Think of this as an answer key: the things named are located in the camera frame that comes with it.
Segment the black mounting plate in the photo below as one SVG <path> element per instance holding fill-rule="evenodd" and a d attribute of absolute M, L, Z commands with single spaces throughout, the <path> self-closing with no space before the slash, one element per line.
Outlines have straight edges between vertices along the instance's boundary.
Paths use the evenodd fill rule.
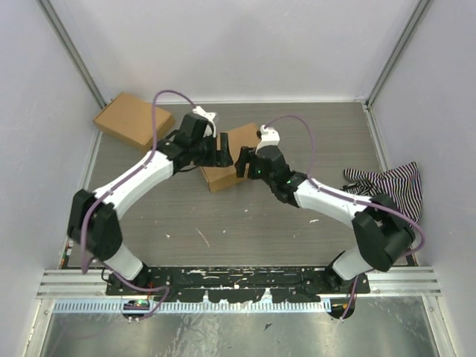
<path fill-rule="evenodd" d="M 337 291 L 330 288 L 324 279 L 324 267 L 319 266 L 151 267 L 149 272 L 152 287 L 170 287 L 165 300 L 169 302 L 199 303 L 203 301 L 205 292 L 213 303 L 219 303 L 221 299 L 229 303 L 257 302 L 266 289 L 271 292 L 273 303 L 316 302 L 321 300 L 319 294 L 349 294 L 352 287 L 352 282 L 348 282 Z M 359 275 L 356 292 L 370 292 L 365 274 Z M 163 293 L 153 292 L 151 296 L 157 300 Z M 145 295 L 123 286 L 112 274 L 106 294 Z"/>

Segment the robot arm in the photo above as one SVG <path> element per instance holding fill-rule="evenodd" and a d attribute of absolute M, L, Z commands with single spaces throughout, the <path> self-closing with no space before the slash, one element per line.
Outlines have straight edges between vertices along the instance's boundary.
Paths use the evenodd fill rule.
<path fill-rule="evenodd" d="M 328 187 L 315 180 L 318 189 L 303 173 L 291 171 L 279 144 L 279 134 L 262 126 L 257 133 L 261 142 L 256 148 L 242 147 L 235 163 L 237 175 L 262 179 L 283 203 L 321 212 L 354 230 L 357 245 L 341 253 L 327 267 L 327 282 L 332 287 L 348 284 L 357 274 L 369 270 L 387 271 L 410 247 L 415 236 L 408 224 L 380 210 L 356 202 L 373 202 L 396 210 L 395 202 L 385 194 L 376 197 L 356 196 Z M 336 193 L 350 202 L 329 195 Z"/>
<path fill-rule="evenodd" d="M 203 167 L 233 164 L 226 133 L 220 134 L 220 150 L 217 149 L 215 121 L 215 113 L 196 107 L 184 116 L 178 130 L 158 142 L 152 160 L 148 161 L 151 155 L 148 152 L 134 167 L 107 185 L 92 193 L 78 191 L 71 206 L 68 236 L 80 243 L 86 211 L 101 196 L 109 193 L 89 220 L 86 249 L 136 286 L 146 286 L 149 282 L 148 268 L 123 244 L 119 219 L 151 188 L 191 163 Z M 141 170 L 127 179 L 137 169 Z M 121 181 L 122 185 L 112 192 L 112 188 Z"/>

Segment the black and white striped fabric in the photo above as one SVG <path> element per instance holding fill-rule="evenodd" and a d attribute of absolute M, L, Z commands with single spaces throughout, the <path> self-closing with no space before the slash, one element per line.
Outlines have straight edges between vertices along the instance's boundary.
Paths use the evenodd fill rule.
<path fill-rule="evenodd" d="M 419 221 L 423 194 L 417 163 L 411 162 L 384 173 L 345 169 L 344 177 L 350 184 L 343 186 L 343 191 L 362 196 L 386 193 L 400 212 Z"/>

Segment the gray wooden floor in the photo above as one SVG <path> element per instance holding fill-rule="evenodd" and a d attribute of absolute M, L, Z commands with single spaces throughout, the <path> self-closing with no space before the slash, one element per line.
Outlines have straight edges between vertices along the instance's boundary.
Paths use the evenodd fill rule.
<path fill-rule="evenodd" d="M 180 122 L 190 107 L 165 106 Z M 314 177 L 333 187 L 342 170 L 378 170 L 367 120 L 359 103 L 213 104 L 219 131 L 246 123 L 261 125 L 284 114 L 307 120 L 316 140 Z M 295 120 L 275 126 L 280 148 L 293 170 L 306 171 L 310 142 Z M 90 190 L 118 177 L 142 157 L 103 136 Z M 246 181 L 211 193 L 199 170 L 179 173 L 158 185 L 122 218 L 124 242 L 150 266 L 161 265 L 326 265 L 355 244 L 353 232 L 310 210 L 277 201 L 261 181 Z M 78 266 L 74 247 L 70 266 Z"/>

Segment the brown cardboard box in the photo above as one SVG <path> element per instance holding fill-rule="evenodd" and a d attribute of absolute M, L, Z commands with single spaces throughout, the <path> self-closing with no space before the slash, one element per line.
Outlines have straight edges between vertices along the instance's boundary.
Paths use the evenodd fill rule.
<path fill-rule="evenodd" d="M 105 132 L 144 152 L 152 147 L 151 103 L 131 94 L 121 93 L 94 119 L 94 124 Z M 175 121 L 172 114 L 157 108 L 157 138 L 163 138 Z"/>
<path fill-rule="evenodd" d="M 255 123 L 250 123 L 227 132 L 228 146 L 233 162 L 238 160 L 241 147 L 255 147 L 258 145 L 260 139 L 256 135 L 257 130 L 258 126 Z M 234 166 L 202 167 L 202 172 L 211 192 L 224 190 L 247 179 L 246 177 L 237 178 L 237 171 Z"/>

